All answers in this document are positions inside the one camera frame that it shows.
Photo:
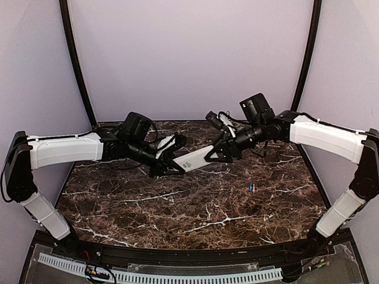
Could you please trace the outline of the white remote control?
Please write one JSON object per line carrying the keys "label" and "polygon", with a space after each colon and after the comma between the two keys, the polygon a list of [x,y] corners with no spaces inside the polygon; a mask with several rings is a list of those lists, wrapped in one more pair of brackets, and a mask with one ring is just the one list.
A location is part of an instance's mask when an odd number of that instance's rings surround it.
{"label": "white remote control", "polygon": [[212,145],[203,147],[196,151],[175,158],[174,162],[181,166],[185,170],[185,172],[190,172],[192,170],[199,169],[201,167],[211,164],[211,162],[207,162],[205,160],[205,156],[209,152],[211,152],[213,148],[214,146]]}

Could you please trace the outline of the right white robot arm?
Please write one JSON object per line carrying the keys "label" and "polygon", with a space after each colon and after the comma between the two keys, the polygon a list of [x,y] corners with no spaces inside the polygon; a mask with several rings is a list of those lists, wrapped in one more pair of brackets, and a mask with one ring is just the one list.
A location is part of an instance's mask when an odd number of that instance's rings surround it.
{"label": "right white robot arm", "polygon": [[258,93],[240,102],[247,121],[235,134],[222,134],[205,156],[207,162],[231,163],[242,151],[258,143],[283,141],[315,147],[344,157],[358,168],[348,189],[311,230],[302,244],[306,256],[314,257],[347,219],[378,195],[378,131],[352,130],[329,124],[305,112],[283,111],[275,115],[264,95]]}

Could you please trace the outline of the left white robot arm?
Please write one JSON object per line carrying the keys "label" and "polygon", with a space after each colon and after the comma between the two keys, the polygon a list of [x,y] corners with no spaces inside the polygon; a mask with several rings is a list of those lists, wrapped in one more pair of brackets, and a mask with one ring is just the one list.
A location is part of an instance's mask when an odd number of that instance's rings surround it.
{"label": "left white robot arm", "polygon": [[21,204],[55,239],[71,258],[83,254],[83,244],[55,207],[39,191],[33,170],[61,163],[130,159],[149,166],[150,177],[183,175],[174,161],[174,152],[187,138],[175,133],[146,141],[155,123],[144,115],[130,112],[125,121],[109,129],[99,127],[82,134],[38,137],[19,131],[15,134],[1,172],[1,195],[6,203]]}

